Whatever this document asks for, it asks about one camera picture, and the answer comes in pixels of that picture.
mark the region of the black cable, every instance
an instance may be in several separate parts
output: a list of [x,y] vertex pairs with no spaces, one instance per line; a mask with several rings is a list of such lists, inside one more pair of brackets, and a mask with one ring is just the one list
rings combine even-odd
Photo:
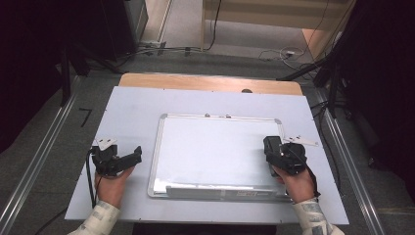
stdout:
[[[347,101],[336,101],[336,102],[337,102],[337,103],[342,103],[342,104],[344,104],[344,103],[346,103]],[[327,103],[328,103],[328,101],[323,101],[323,102],[321,102],[321,103],[318,103],[318,104],[316,104],[316,105],[311,106],[311,107],[310,107],[310,109],[311,109],[311,110],[314,110],[315,108],[317,108],[317,107],[319,107],[319,106],[323,107],[323,106],[325,106]]]
[[273,58],[268,58],[268,59],[261,59],[262,54],[263,54],[263,53],[265,53],[265,52],[275,52],[275,53],[279,54],[279,52],[277,52],[277,51],[275,51],[275,50],[265,50],[265,51],[261,51],[261,53],[260,53],[260,54],[259,54],[259,56],[258,56],[258,59],[259,59],[260,61],[270,62],[270,61],[273,61],[273,60],[275,60],[275,59],[277,59],[277,61],[280,61],[280,60],[281,60],[281,59],[279,59],[279,58],[278,58],[279,56],[275,56],[275,57],[273,57]]
[[156,50],[157,49],[159,49],[159,50],[162,50],[162,49],[183,49],[184,50],[186,48],[191,48],[191,49],[195,49],[195,50],[199,50],[199,51],[201,50],[200,47],[163,47],[163,48],[160,48],[160,47],[153,46],[153,45],[145,45],[145,46],[139,46],[139,47],[144,47],[144,49],[141,49],[141,50],[137,51],[136,53],[146,51],[146,50],[155,50],[155,49]]
[[92,180],[91,180],[91,170],[89,167],[89,156],[91,155],[92,150],[89,150],[88,153],[86,153],[86,174],[88,177],[88,186],[89,186],[89,196],[91,197],[91,203],[92,203],[92,208],[95,208],[95,197],[94,197],[94,190],[93,190],[93,186],[92,186]]
[[329,2],[330,2],[330,0],[327,0],[327,2],[326,2],[326,8],[324,9],[324,12],[323,12],[323,16],[321,17],[321,20],[320,20],[320,23],[317,25],[317,27],[312,31],[312,33],[311,33],[311,36],[310,36],[310,38],[308,39],[308,42],[307,42],[307,46],[306,46],[306,48],[304,49],[304,52],[305,51],[307,51],[307,49],[308,49],[308,51],[310,51],[310,49],[309,49],[309,44],[310,44],[310,42],[311,42],[311,39],[312,39],[312,37],[314,36],[314,33],[315,33],[315,31],[317,30],[317,28],[323,23],[323,20],[324,20],[324,17],[326,16],[326,11],[327,11],[327,8],[329,7]]
[[189,50],[189,49],[191,51],[201,52],[201,48],[199,48],[199,47],[163,47],[163,48],[142,49],[142,50],[137,51],[134,55],[145,54],[147,52],[152,52],[152,51],[186,51],[186,50]]
[[339,190],[339,193],[343,195],[344,193],[342,192],[342,182],[340,180],[339,166],[333,154],[332,148],[330,147],[329,142],[327,141],[326,136],[324,135],[324,132],[323,132],[322,122],[323,122],[323,118],[324,118],[324,114],[326,113],[326,110],[327,110],[327,104],[324,105],[319,112],[319,120],[318,120],[319,121],[319,132],[320,132],[320,135],[323,137],[323,140],[326,143],[327,148],[329,149],[330,157],[333,160],[333,164],[336,170],[337,188]]
[[318,197],[321,195],[319,192],[318,192],[318,190],[317,190],[317,177],[315,176],[315,174],[314,174],[314,172],[311,170],[311,168],[308,166],[308,164],[305,162],[305,161],[303,161],[301,158],[300,158],[300,156],[298,156],[294,151],[292,151],[290,148],[287,148],[287,150],[288,151],[290,151],[292,154],[294,154],[299,160],[300,160],[300,162],[308,169],[308,173],[309,173],[309,175],[310,175],[310,177],[311,177],[311,180],[312,180],[312,182],[313,182],[313,186],[314,186],[314,197],[316,197],[317,198],[317,200],[318,200]]
[[[311,63],[304,63],[304,64],[301,64],[301,65],[299,66],[299,70],[301,70],[301,67],[306,66],[306,65],[311,65]],[[311,77],[311,79],[314,79],[314,76],[312,76],[312,75],[310,74],[310,72],[308,72],[307,74]]]
[[217,18],[219,17],[219,11],[220,11],[220,5],[222,4],[222,0],[219,0],[219,6],[217,6],[217,11],[216,11],[216,18],[214,19],[214,26],[213,26],[213,39],[210,43],[210,46],[204,50],[204,51],[208,51],[210,50],[210,48],[213,46],[214,41],[216,40],[216,24],[217,24]]
[[318,113],[317,113],[317,115],[314,115],[313,116],[313,118],[316,118],[316,117],[320,117],[320,114],[323,112],[323,109],[326,109],[325,107],[324,108],[322,108]]
[[53,218],[51,218],[49,221],[47,221],[42,227],[37,230],[37,232],[34,235],[39,235],[47,226],[49,226],[55,219],[57,219],[59,216],[64,214],[68,210],[68,207],[66,207],[63,211],[56,214]]
[[[350,5],[348,5],[348,8],[347,8],[347,10],[345,11],[345,13],[343,14],[343,17],[342,17],[342,19],[340,20],[340,22],[339,22],[339,24],[336,26],[336,29],[334,30],[334,31],[337,31],[337,29],[339,28],[339,26],[340,26],[340,24],[342,24],[342,22],[343,22],[343,20],[345,19],[345,17],[346,17],[346,15],[347,15],[347,13],[350,11],[350,9],[351,9],[351,3],[350,3]],[[335,38],[333,38],[333,43],[332,43],[332,50],[333,50],[333,48],[335,47],[335,44],[336,44],[336,42],[337,41],[339,41],[339,39],[338,40],[336,40],[336,37]]]
[[[121,67],[121,66],[123,66],[125,63],[127,63],[127,62],[129,61],[129,59],[131,59],[131,57],[133,57],[134,55],[135,55],[135,54],[128,55],[124,61],[122,61],[122,62],[121,62],[121,63],[119,63],[118,65],[114,65],[114,67],[115,67],[115,68],[117,68],[117,69],[119,69],[119,67]],[[89,66],[89,68],[91,68],[91,70],[94,70],[94,71],[104,71],[104,70],[106,70],[106,69],[107,69],[107,68],[105,68],[105,67],[94,67],[94,66],[92,66],[92,65],[88,65],[88,66]]]
[[98,180],[98,183],[97,183],[97,187],[96,187],[96,192],[97,193],[95,194],[95,198],[94,198],[95,205],[97,204],[98,188],[100,187],[101,179],[103,179],[103,176],[100,177],[100,179]]

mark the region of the wooden edge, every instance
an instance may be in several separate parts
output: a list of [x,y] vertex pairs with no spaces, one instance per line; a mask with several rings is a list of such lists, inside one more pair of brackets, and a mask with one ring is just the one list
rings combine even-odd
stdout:
[[121,77],[118,86],[227,92],[242,92],[244,89],[249,89],[258,94],[302,95],[300,85],[293,81],[228,76],[126,73]]

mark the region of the wire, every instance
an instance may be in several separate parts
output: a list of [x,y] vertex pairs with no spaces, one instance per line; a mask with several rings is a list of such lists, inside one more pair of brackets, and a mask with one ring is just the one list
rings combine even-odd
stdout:
[[49,226],[53,221],[55,221],[55,219],[57,219],[59,216],[64,214],[67,210],[68,210],[68,207],[66,207],[63,211],[59,212],[58,214],[56,214],[53,218],[49,219],[49,221],[47,221],[45,224],[43,224],[42,227],[39,228],[39,230],[37,230],[35,235],[39,235],[47,226]]
[[[121,66],[123,66],[125,63],[127,63],[129,61],[129,59],[135,55],[141,55],[141,54],[146,54],[146,53],[151,53],[151,52],[156,52],[156,51],[168,51],[168,52],[188,52],[191,51],[192,53],[204,53],[205,51],[201,51],[201,48],[199,47],[164,47],[164,48],[156,48],[156,47],[151,47],[151,48],[147,48],[147,49],[142,49],[137,51],[134,54],[128,55],[126,56],[126,60],[124,60],[123,62],[121,62],[118,65],[115,65],[116,68],[119,68]],[[88,65],[91,70],[94,71],[104,71],[107,68],[105,67],[94,67],[92,65]]]
[[288,151],[290,151],[292,154],[294,154],[299,160],[300,162],[308,169],[308,173],[312,179],[312,182],[314,183],[314,197],[318,198],[321,194],[318,192],[317,190],[317,178],[315,177],[314,172],[312,171],[312,169],[308,166],[308,164],[303,161],[300,156],[298,156],[294,151],[292,151],[290,148],[287,148]]
[[[299,68],[296,68],[296,67],[294,67],[294,66],[292,66],[292,65],[290,65],[290,64],[288,64],[288,59],[290,58],[290,57],[287,57],[287,58],[283,58],[283,51],[285,50],[285,49],[287,49],[287,48],[296,48],[296,49],[300,49],[301,50],[301,52],[299,53],[299,56],[294,60],[294,61],[296,61],[299,57],[301,57],[302,55],[304,55],[304,51],[301,49],[301,48],[299,48],[299,47],[284,47],[283,49],[281,49],[280,50],[280,52],[279,52],[279,54],[280,54],[280,59],[281,59],[281,61],[283,61],[283,63],[286,65],[286,66],[288,66],[288,67],[290,67],[291,69],[294,69],[294,70],[296,70],[296,71],[299,71],[300,70],[300,68],[301,68],[301,66],[303,66],[304,64],[302,64]],[[304,80],[309,80],[309,78],[306,78],[305,76],[301,76]]]
[[[336,102],[338,102],[338,103],[346,103],[347,101],[336,101]],[[313,110],[313,109],[317,108],[318,106],[324,107],[327,103],[329,103],[329,102],[328,101],[323,101],[321,103],[318,103],[316,105],[311,106],[310,109]]]
[[324,20],[324,17],[326,16],[326,11],[327,11],[327,8],[329,7],[329,2],[330,2],[330,0],[327,0],[327,2],[326,2],[326,7],[324,8],[324,12],[323,12],[323,16],[321,17],[321,20],[320,20],[320,23],[317,25],[317,27],[312,31],[312,33],[311,33],[311,36],[310,36],[310,38],[308,39],[308,41],[307,41],[307,47],[304,49],[304,51],[306,51],[307,49],[308,49],[308,51],[310,51],[310,48],[309,48],[309,44],[310,44],[310,42],[311,42],[311,39],[312,39],[312,37],[314,36],[314,33],[315,33],[315,31],[317,30],[317,28],[323,23],[323,20]]
[[[210,7],[213,8],[213,0],[210,0]],[[213,11],[211,11],[210,18],[213,18]],[[209,29],[210,30],[210,33],[212,33],[212,26],[211,26],[212,23],[213,23],[213,21],[210,20],[210,29]]]
[[204,51],[208,51],[210,50],[210,48],[213,46],[214,41],[216,40],[216,24],[217,24],[217,18],[219,17],[219,11],[220,11],[220,5],[222,4],[222,0],[219,0],[219,5],[217,6],[217,11],[216,11],[216,18],[214,19],[214,25],[213,25],[213,39],[210,43],[210,46],[204,50]]
[[337,188],[339,190],[339,193],[343,196],[344,193],[342,192],[342,182],[341,182],[341,178],[340,178],[339,165],[338,165],[337,160],[336,160],[336,158],[335,158],[335,156],[333,154],[332,148],[330,147],[329,142],[327,141],[327,138],[326,138],[326,136],[324,135],[324,132],[323,132],[322,122],[323,122],[323,119],[324,119],[324,114],[326,113],[326,110],[327,110],[328,101],[325,101],[325,102],[322,102],[320,104],[317,104],[317,106],[318,105],[321,105],[323,103],[324,103],[324,105],[322,106],[322,108],[318,112],[318,114],[316,115],[316,116],[318,116],[318,121],[319,121],[319,133],[320,133],[321,137],[323,137],[323,140],[324,140],[324,142],[325,142],[325,144],[326,144],[326,146],[327,146],[327,148],[329,150],[330,157],[333,160],[333,164],[334,164],[334,167],[335,167],[335,170],[336,170],[336,178],[337,178],[336,185],[337,185]]
[[[339,26],[342,24],[343,20],[345,19],[346,15],[348,14],[348,12],[349,12],[349,11],[350,11],[350,9],[351,9],[351,5],[352,5],[352,3],[350,3],[350,5],[348,5],[347,10],[346,10],[346,11],[345,11],[345,13],[343,14],[343,17],[342,17],[342,19],[340,20],[339,24],[336,26],[336,29],[334,30],[334,32],[336,32],[336,31],[338,30]],[[335,47],[335,44],[339,41],[339,39],[340,39],[340,38],[338,38],[338,39],[336,40],[336,37],[335,37],[335,38],[333,38],[332,50],[333,50],[333,48]]]
[[266,52],[275,52],[276,54],[278,54],[278,53],[279,53],[279,52],[277,52],[277,51],[275,51],[275,50],[265,50],[265,51],[261,51],[261,53],[260,53],[260,54],[259,54],[259,56],[258,56],[258,59],[259,59],[260,61],[270,62],[270,61],[273,61],[273,60],[275,60],[275,59],[278,59],[278,57],[279,57],[279,56],[275,56],[275,57],[272,57],[272,58],[261,59],[262,54],[264,54],[264,53],[266,53]]
[[100,187],[101,179],[103,179],[103,176],[100,177],[100,179],[98,180],[97,186],[96,186],[96,194],[95,194],[95,198],[94,198],[95,205],[97,204],[98,188]]
[[292,46],[286,46],[286,47],[284,47],[283,49],[281,49],[280,50],[280,54],[284,51],[284,50],[287,50],[287,48],[292,48],[292,49],[299,49],[300,50],[300,53],[298,54],[298,57],[295,59],[295,61],[300,57],[300,56],[302,56],[302,55],[304,55],[304,50],[302,50],[300,47],[292,47]]
[[86,174],[88,177],[88,186],[89,186],[89,196],[91,197],[91,203],[92,203],[92,208],[95,208],[95,197],[94,197],[94,190],[92,188],[92,180],[91,180],[91,170],[89,167],[89,156],[91,155],[92,150],[89,150],[88,153],[86,153]]

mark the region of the sleeve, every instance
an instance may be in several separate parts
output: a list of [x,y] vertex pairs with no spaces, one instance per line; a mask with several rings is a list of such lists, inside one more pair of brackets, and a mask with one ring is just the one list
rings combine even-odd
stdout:
[[317,199],[294,204],[293,207],[300,221],[302,235],[345,235],[337,226],[327,222]]
[[98,202],[91,215],[69,235],[109,235],[120,210],[106,202]]

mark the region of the floor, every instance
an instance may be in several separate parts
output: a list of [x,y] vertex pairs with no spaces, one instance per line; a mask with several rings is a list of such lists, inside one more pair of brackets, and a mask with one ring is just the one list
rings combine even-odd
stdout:
[[[175,5],[176,3],[181,3],[180,1],[185,0],[174,0],[169,5],[170,14],[167,15],[168,18],[164,21],[165,29],[163,33],[160,33],[158,29],[154,29],[153,32],[155,33],[153,33],[153,36],[150,36],[151,33],[148,32],[148,42],[156,42],[157,44],[165,41],[166,46],[169,47],[198,45],[199,38],[197,41],[191,39],[192,37],[197,38],[197,36],[192,34],[197,33],[192,32],[192,30],[188,31],[189,34],[180,33],[180,27],[175,27],[181,26],[181,23],[177,22],[180,21],[180,17],[174,15],[180,11],[177,5]],[[189,7],[195,7],[194,4],[197,2],[187,1]],[[151,3],[158,2],[158,0],[147,0],[149,9],[156,9],[155,5],[152,7]],[[166,9],[163,10],[161,7],[160,12],[165,14]],[[163,20],[160,21],[162,17],[157,18],[159,23],[163,22]],[[271,40],[273,42],[271,43],[272,46],[264,43],[261,46],[256,45],[253,49],[250,49],[252,46],[250,42],[255,41],[258,33],[262,35],[262,32],[247,35],[245,31],[244,34],[250,39],[240,42],[241,44],[236,44],[238,46],[235,47],[226,46],[226,44],[231,44],[229,42],[232,40],[227,40],[228,38],[221,34],[224,30],[229,30],[229,27],[219,23],[216,30],[217,40],[212,49],[217,46],[217,50],[211,50],[206,54],[192,52],[190,56],[185,56],[183,51],[164,52],[162,55],[137,54],[129,58],[122,68],[126,71],[136,72],[219,74],[255,79],[275,79],[291,74],[296,70],[290,68],[281,60],[274,59],[274,57],[278,59],[279,51],[287,46],[306,47],[305,41],[296,36],[297,32],[293,30],[292,33],[289,33],[291,32],[290,29],[278,28],[278,30],[282,30],[281,34],[284,34],[281,37],[281,41],[280,37],[277,37],[274,41]],[[265,55],[260,53],[266,50],[275,51],[269,51],[275,54],[266,54],[266,58],[270,60],[262,60],[261,56]],[[289,65],[299,68],[309,60],[305,55],[301,59],[304,61],[293,60],[289,62]],[[39,146],[48,144],[43,142],[43,140],[45,136],[50,135],[48,130],[50,126],[53,126],[55,118],[65,120],[61,126],[57,127],[58,131],[55,133],[51,145],[48,146],[49,148],[41,149],[45,150],[46,154],[46,158],[42,162],[43,167],[37,174],[32,176],[33,182],[27,186],[30,189],[29,192],[21,197],[22,203],[16,207],[16,211],[19,213],[12,218],[14,223],[11,225],[8,234],[34,234],[50,218],[59,214],[68,206],[76,180],[84,165],[86,151],[90,148],[111,91],[114,86],[117,86],[120,79],[119,74],[113,74],[107,70],[93,70],[88,77],[76,77],[74,73],[72,74],[74,77],[72,82],[74,86],[73,102],[68,107],[68,112],[65,113],[65,110],[60,109],[59,104],[62,94],[58,92],[26,126],[12,147],[0,154],[0,176],[4,179],[0,182],[0,207],[5,209],[10,203],[12,193],[16,192],[16,188],[21,183],[21,179],[29,168],[31,161],[39,155],[38,151],[41,149]],[[310,81],[310,77],[314,75],[315,73],[307,74],[295,80],[295,82],[301,85],[301,89],[307,97],[310,106],[321,102],[318,95],[316,95],[316,88],[313,87]],[[344,97],[341,97],[341,94],[339,95],[339,100],[344,99]],[[83,111],[85,109],[92,110],[92,112],[86,123],[83,124],[86,116],[86,113]],[[342,230],[346,234],[415,234],[415,227],[413,226],[415,217],[410,210],[414,208],[414,203],[407,195],[404,183],[392,172],[368,167],[370,156],[359,136],[358,130],[352,121],[346,119],[342,109],[338,109],[338,115],[339,126],[350,149],[358,173],[382,223],[384,233],[373,233],[368,228],[361,205],[356,197],[357,194],[350,183],[350,177],[346,173],[344,162],[339,157],[340,153],[338,148],[336,148],[337,143],[331,137],[331,131],[327,122],[322,121],[323,133],[325,133],[325,137],[328,139],[328,145],[325,146],[326,153],[335,178],[337,174],[340,176],[342,193],[345,194],[343,202],[350,221],[350,225],[341,226]],[[336,170],[334,162],[336,162],[339,170]],[[3,219],[2,215],[0,225],[4,224]],[[79,224],[80,221],[67,221],[63,219],[63,216],[59,216],[42,234],[67,234]],[[132,228],[132,223],[120,221],[116,224],[113,234],[131,234]],[[297,224],[279,225],[277,234],[300,234],[300,227]]]
[[[143,35],[148,43],[165,42],[165,47],[200,47],[202,1],[148,0],[150,14],[149,24]],[[287,51],[295,55],[287,61],[310,63],[312,58],[306,48],[305,39],[300,28],[258,25],[250,23],[206,21],[204,47],[208,48],[215,31],[214,46],[208,51],[214,55],[260,58],[262,60],[279,60],[280,51],[285,56]]]

